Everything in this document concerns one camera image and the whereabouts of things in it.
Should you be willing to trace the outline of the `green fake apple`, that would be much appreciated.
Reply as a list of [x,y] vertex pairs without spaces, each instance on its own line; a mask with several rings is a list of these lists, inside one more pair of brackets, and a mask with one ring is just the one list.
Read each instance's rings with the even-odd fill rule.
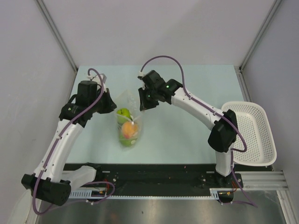
[[123,124],[125,122],[128,122],[131,120],[131,114],[129,109],[127,108],[121,108],[117,110],[116,112],[117,122],[118,124]]

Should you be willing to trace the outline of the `clear polka dot zip bag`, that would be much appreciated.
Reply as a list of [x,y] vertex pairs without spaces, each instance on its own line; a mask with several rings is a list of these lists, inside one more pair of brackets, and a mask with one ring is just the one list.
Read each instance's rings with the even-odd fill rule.
[[114,115],[118,142],[122,148],[129,149],[136,145],[142,134],[140,100],[133,92],[125,90],[116,98],[116,105]]

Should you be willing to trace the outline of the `orange fake fruit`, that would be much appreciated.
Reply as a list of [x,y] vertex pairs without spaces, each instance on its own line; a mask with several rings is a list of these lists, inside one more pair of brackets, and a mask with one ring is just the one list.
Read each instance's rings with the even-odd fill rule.
[[133,138],[138,134],[138,125],[135,122],[125,122],[121,126],[121,133],[126,139]]

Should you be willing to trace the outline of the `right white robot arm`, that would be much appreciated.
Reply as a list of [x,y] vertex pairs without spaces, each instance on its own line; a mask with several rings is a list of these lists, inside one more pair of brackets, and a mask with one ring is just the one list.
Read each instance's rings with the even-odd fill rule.
[[237,128],[235,112],[213,108],[185,91],[180,82],[174,79],[166,82],[154,70],[147,74],[140,71],[138,79],[142,81],[142,87],[138,89],[140,111],[155,108],[160,102],[166,102],[188,112],[211,131],[207,141],[216,155],[215,181],[220,187],[227,187],[233,180],[229,151],[234,146],[237,136],[232,127]]

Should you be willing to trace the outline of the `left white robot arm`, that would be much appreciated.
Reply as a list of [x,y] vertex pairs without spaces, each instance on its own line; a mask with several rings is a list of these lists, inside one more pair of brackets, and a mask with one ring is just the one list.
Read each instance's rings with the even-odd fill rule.
[[33,199],[62,206],[70,193],[90,183],[99,186],[103,174],[96,165],[86,163],[63,178],[66,160],[78,136],[95,113],[107,114],[116,109],[109,89],[102,81],[84,80],[78,84],[77,93],[62,107],[57,129],[49,148],[34,170],[21,180],[25,189],[31,190]]

